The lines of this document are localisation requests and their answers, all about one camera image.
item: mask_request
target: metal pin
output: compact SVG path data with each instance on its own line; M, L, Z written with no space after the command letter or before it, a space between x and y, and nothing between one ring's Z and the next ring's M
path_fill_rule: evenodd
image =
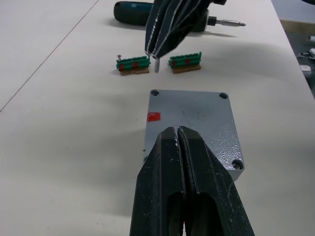
M154 72L158 73L159 70L159 58L156 59L156 63L154 65Z
M230 20L217 20L216 24L223 25L223 26L232 26L232 27L246 26L245 23L242 23L239 21L230 21Z

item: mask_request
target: red sticker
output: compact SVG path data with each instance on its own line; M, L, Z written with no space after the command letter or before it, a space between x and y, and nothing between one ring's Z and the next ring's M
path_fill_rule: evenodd
M161 119L160 112L149 112L147 116L147 122L159 121Z

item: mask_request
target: terminal block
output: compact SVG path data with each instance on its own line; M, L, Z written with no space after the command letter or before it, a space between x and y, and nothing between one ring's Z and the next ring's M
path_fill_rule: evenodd
M201 55L202 53L199 52L183 56L170 57L168 64L172 68L174 74L199 70L201 68Z
M118 55L116 60L116 68L122 75L129 74L145 74L149 72L149 66L151 64L150 58L147 56L121 59L121 55Z

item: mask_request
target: screwdriver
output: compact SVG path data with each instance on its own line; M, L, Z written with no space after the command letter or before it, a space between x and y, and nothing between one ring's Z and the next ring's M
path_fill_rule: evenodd
M114 6L114 17L117 21L136 26L145 26L150 15L153 3L137 1L119 1ZM199 23L192 30L193 32L203 32L207 25L215 26L246 26L238 21L218 20L214 16L209 16L209 10L201 17Z

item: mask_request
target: green terminal block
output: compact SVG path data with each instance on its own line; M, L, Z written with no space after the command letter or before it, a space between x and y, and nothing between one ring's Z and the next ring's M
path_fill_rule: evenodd
M171 68L181 67L181 66L190 66L190 65L199 65L201 61L202 53L187 54L183 56L170 57L168 64Z
M147 68L151 64L150 58L147 56L129 59L116 60L116 68L119 71L134 70L137 68Z

